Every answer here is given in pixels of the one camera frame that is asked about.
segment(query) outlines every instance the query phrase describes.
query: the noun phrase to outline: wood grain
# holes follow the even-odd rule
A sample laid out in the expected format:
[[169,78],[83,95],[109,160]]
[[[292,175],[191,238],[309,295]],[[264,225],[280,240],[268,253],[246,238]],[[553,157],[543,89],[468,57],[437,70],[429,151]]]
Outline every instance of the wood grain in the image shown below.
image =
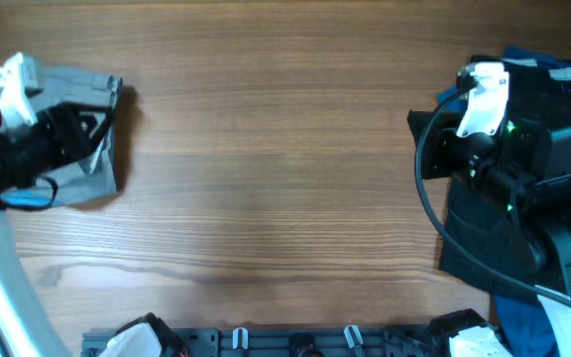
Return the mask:
[[[0,63],[24,51],[131,87],[116,124],[124,191],[11,213],[72,353],[82,332],[148,311],[221,328],[488,315],[484,293],[434,269],[405,118],[469,55],[508,44],[571,58],[571,4],[0,7]],[[428,185],[437,207],[446,185]]]

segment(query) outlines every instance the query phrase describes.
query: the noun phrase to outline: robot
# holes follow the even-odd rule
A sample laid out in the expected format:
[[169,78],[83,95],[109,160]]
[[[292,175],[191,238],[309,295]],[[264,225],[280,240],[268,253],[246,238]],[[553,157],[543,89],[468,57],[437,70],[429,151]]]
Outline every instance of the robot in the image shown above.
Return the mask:
[[[571,356],[571,100],[533,89],[513,91],[517,80],[520,73],[513,64],[476,61],[460,70],[459,90],[434,111],[409,112],[416,143],[416,188],[436,230],[464,259],[538,295],[561,355]],[[93,167],[121,93],[120,77],[68,67],[46,70],[24,54],[0,67],[0,356],[69,354],[23,271],[5,210],[49,208],[58,185],[45,173],[72,164]],[[39,96],[41,105],[36,104]],[[445,113],[446,106],[460,97],[468,101],[466,112]],[[486,266],[437,221],[422,181],[446,177],[463,182],[503,212],[502,228],[527,267],[529,282]],[[45,204],[19,204],[1,196],[41,179],[53,191]],[[393,355],[398,346],[415,356],[511,356],[496,328],[474,311],[440,316],[424,331],[427,337],[419,341],[355,325],[321,335],[341,339],[344,350],[356,357]],[[225,342],[206,354],[181,335],[148,314],[107,336],[97,352],[104,357],[281,355],[253,346],[254,340],[273,335],[243,327],[213,333],[211,342]],[[317,342],[318,335],[315,340],[310,331],[291,334],[285,355],[333,356]]]

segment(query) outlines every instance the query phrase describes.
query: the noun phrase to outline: wooden table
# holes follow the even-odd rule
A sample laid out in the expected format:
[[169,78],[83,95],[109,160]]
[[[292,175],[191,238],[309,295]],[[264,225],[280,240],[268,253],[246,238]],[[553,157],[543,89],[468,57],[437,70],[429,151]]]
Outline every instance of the wooden table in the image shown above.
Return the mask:
[[[23,51],[129,87],[124,191],[11,212],[72,353],[82,332],[148,311],[219,328],[488,314],[486,294],[435,270],[406,114],[431,109],[471,54],[571,58],[569,2],[105,2],[0,7],[0,63]],[[443,207],[447,181],[428,187]]]

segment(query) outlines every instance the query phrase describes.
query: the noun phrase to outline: wooden surface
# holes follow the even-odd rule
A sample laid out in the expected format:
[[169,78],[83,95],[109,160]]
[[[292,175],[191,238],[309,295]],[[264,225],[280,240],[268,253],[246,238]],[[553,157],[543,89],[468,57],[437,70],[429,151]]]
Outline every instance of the wooden surface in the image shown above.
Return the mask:
[[[0,63],[24,51],[131,87],[124,191],[11,214],[57,331],[76,354],[82,332],[148,311],[220,328],[487,315],[487,295],[434,270],[405,118],[508,44],[571,58],[571,4],[0,7]],[[446,185],[428,185],[439,208]]]

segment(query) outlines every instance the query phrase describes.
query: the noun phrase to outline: black fabric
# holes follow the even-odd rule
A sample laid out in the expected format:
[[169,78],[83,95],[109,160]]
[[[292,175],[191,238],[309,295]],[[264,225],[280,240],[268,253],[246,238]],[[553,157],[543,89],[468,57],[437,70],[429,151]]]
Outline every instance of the black fabric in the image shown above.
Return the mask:
[[[571,80],[553,80],[545,69],[506,63],[511,73],[511,96],[525,92],[563,93],[571,98]],[[448,193],[446,230],[488,266],[524,282],[531,283],[514,258],[502,233],[500,214],[466,187],[453,180]],[[512,288],[478,270],[444,243],[439,269],[483,291],[536,303],[535,296]]]

